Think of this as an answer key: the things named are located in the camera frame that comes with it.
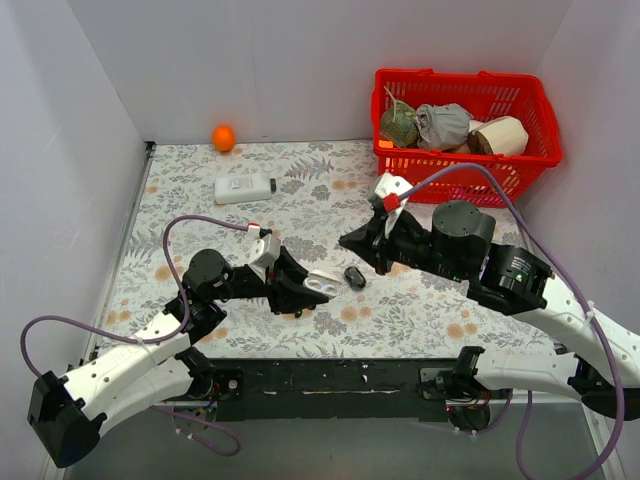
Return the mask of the white earbud charging case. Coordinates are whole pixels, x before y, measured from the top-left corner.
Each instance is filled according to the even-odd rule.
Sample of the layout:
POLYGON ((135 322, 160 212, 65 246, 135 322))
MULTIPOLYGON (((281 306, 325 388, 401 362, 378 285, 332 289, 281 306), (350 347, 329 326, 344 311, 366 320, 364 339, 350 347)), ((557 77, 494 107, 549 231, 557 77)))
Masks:
POLYGON ((327 272, 312 270, 308 272, 305 280, 303 281, 303 285, 310 290, 327 296, 328 298, 335 298, 339 294, 343 282, 340 278, 327 272))

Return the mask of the black earbud charging case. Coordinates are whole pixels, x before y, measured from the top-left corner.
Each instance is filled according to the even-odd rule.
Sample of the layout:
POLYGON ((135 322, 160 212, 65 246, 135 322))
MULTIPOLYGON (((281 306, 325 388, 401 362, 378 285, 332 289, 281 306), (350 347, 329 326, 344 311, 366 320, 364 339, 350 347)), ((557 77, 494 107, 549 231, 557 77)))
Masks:
POLYGON ((355 266, 349 266, 344 270, 344 278, 349 287, 355 291, 361 291, 367 285, 366 278, 355 266))

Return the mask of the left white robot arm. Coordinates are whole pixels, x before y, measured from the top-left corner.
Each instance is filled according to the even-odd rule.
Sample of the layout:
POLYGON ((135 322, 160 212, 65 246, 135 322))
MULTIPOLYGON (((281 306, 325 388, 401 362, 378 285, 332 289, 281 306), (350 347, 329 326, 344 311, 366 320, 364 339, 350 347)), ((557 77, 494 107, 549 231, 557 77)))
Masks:
POLYGON ((113 427, 159 402, 219 392, 222 381, 195 345, 225 319, 220 302, 265 298, 275 315, 300 314, 336 297, 340 281, 306 270, 268 235, 242 266, 214 249, 199 251, 180 285, 184 294, 126 343, 62 376, 38 375, 27 420, 57 467, 77 463, 113 427))

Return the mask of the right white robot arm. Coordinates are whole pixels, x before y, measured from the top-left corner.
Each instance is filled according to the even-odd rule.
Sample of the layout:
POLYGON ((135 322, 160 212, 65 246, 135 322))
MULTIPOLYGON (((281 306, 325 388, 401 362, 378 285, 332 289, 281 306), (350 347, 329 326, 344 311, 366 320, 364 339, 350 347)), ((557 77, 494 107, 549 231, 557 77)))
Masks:
POLYGON ((567 349, 535 360, 465 347, 454 367, 424 380, 428 397, 461 400, 497 390, 531 390, 575 399, 615 417, 613 376, 592 316, 547 263, 524 248, 494 243, 494 230, 492 216, 454 200, 434 210, 429 229, 403 210, 376 213, 341 236, 339 244, 380 275, 398 263, 466 282, 468 299, 546 332, 567 349))

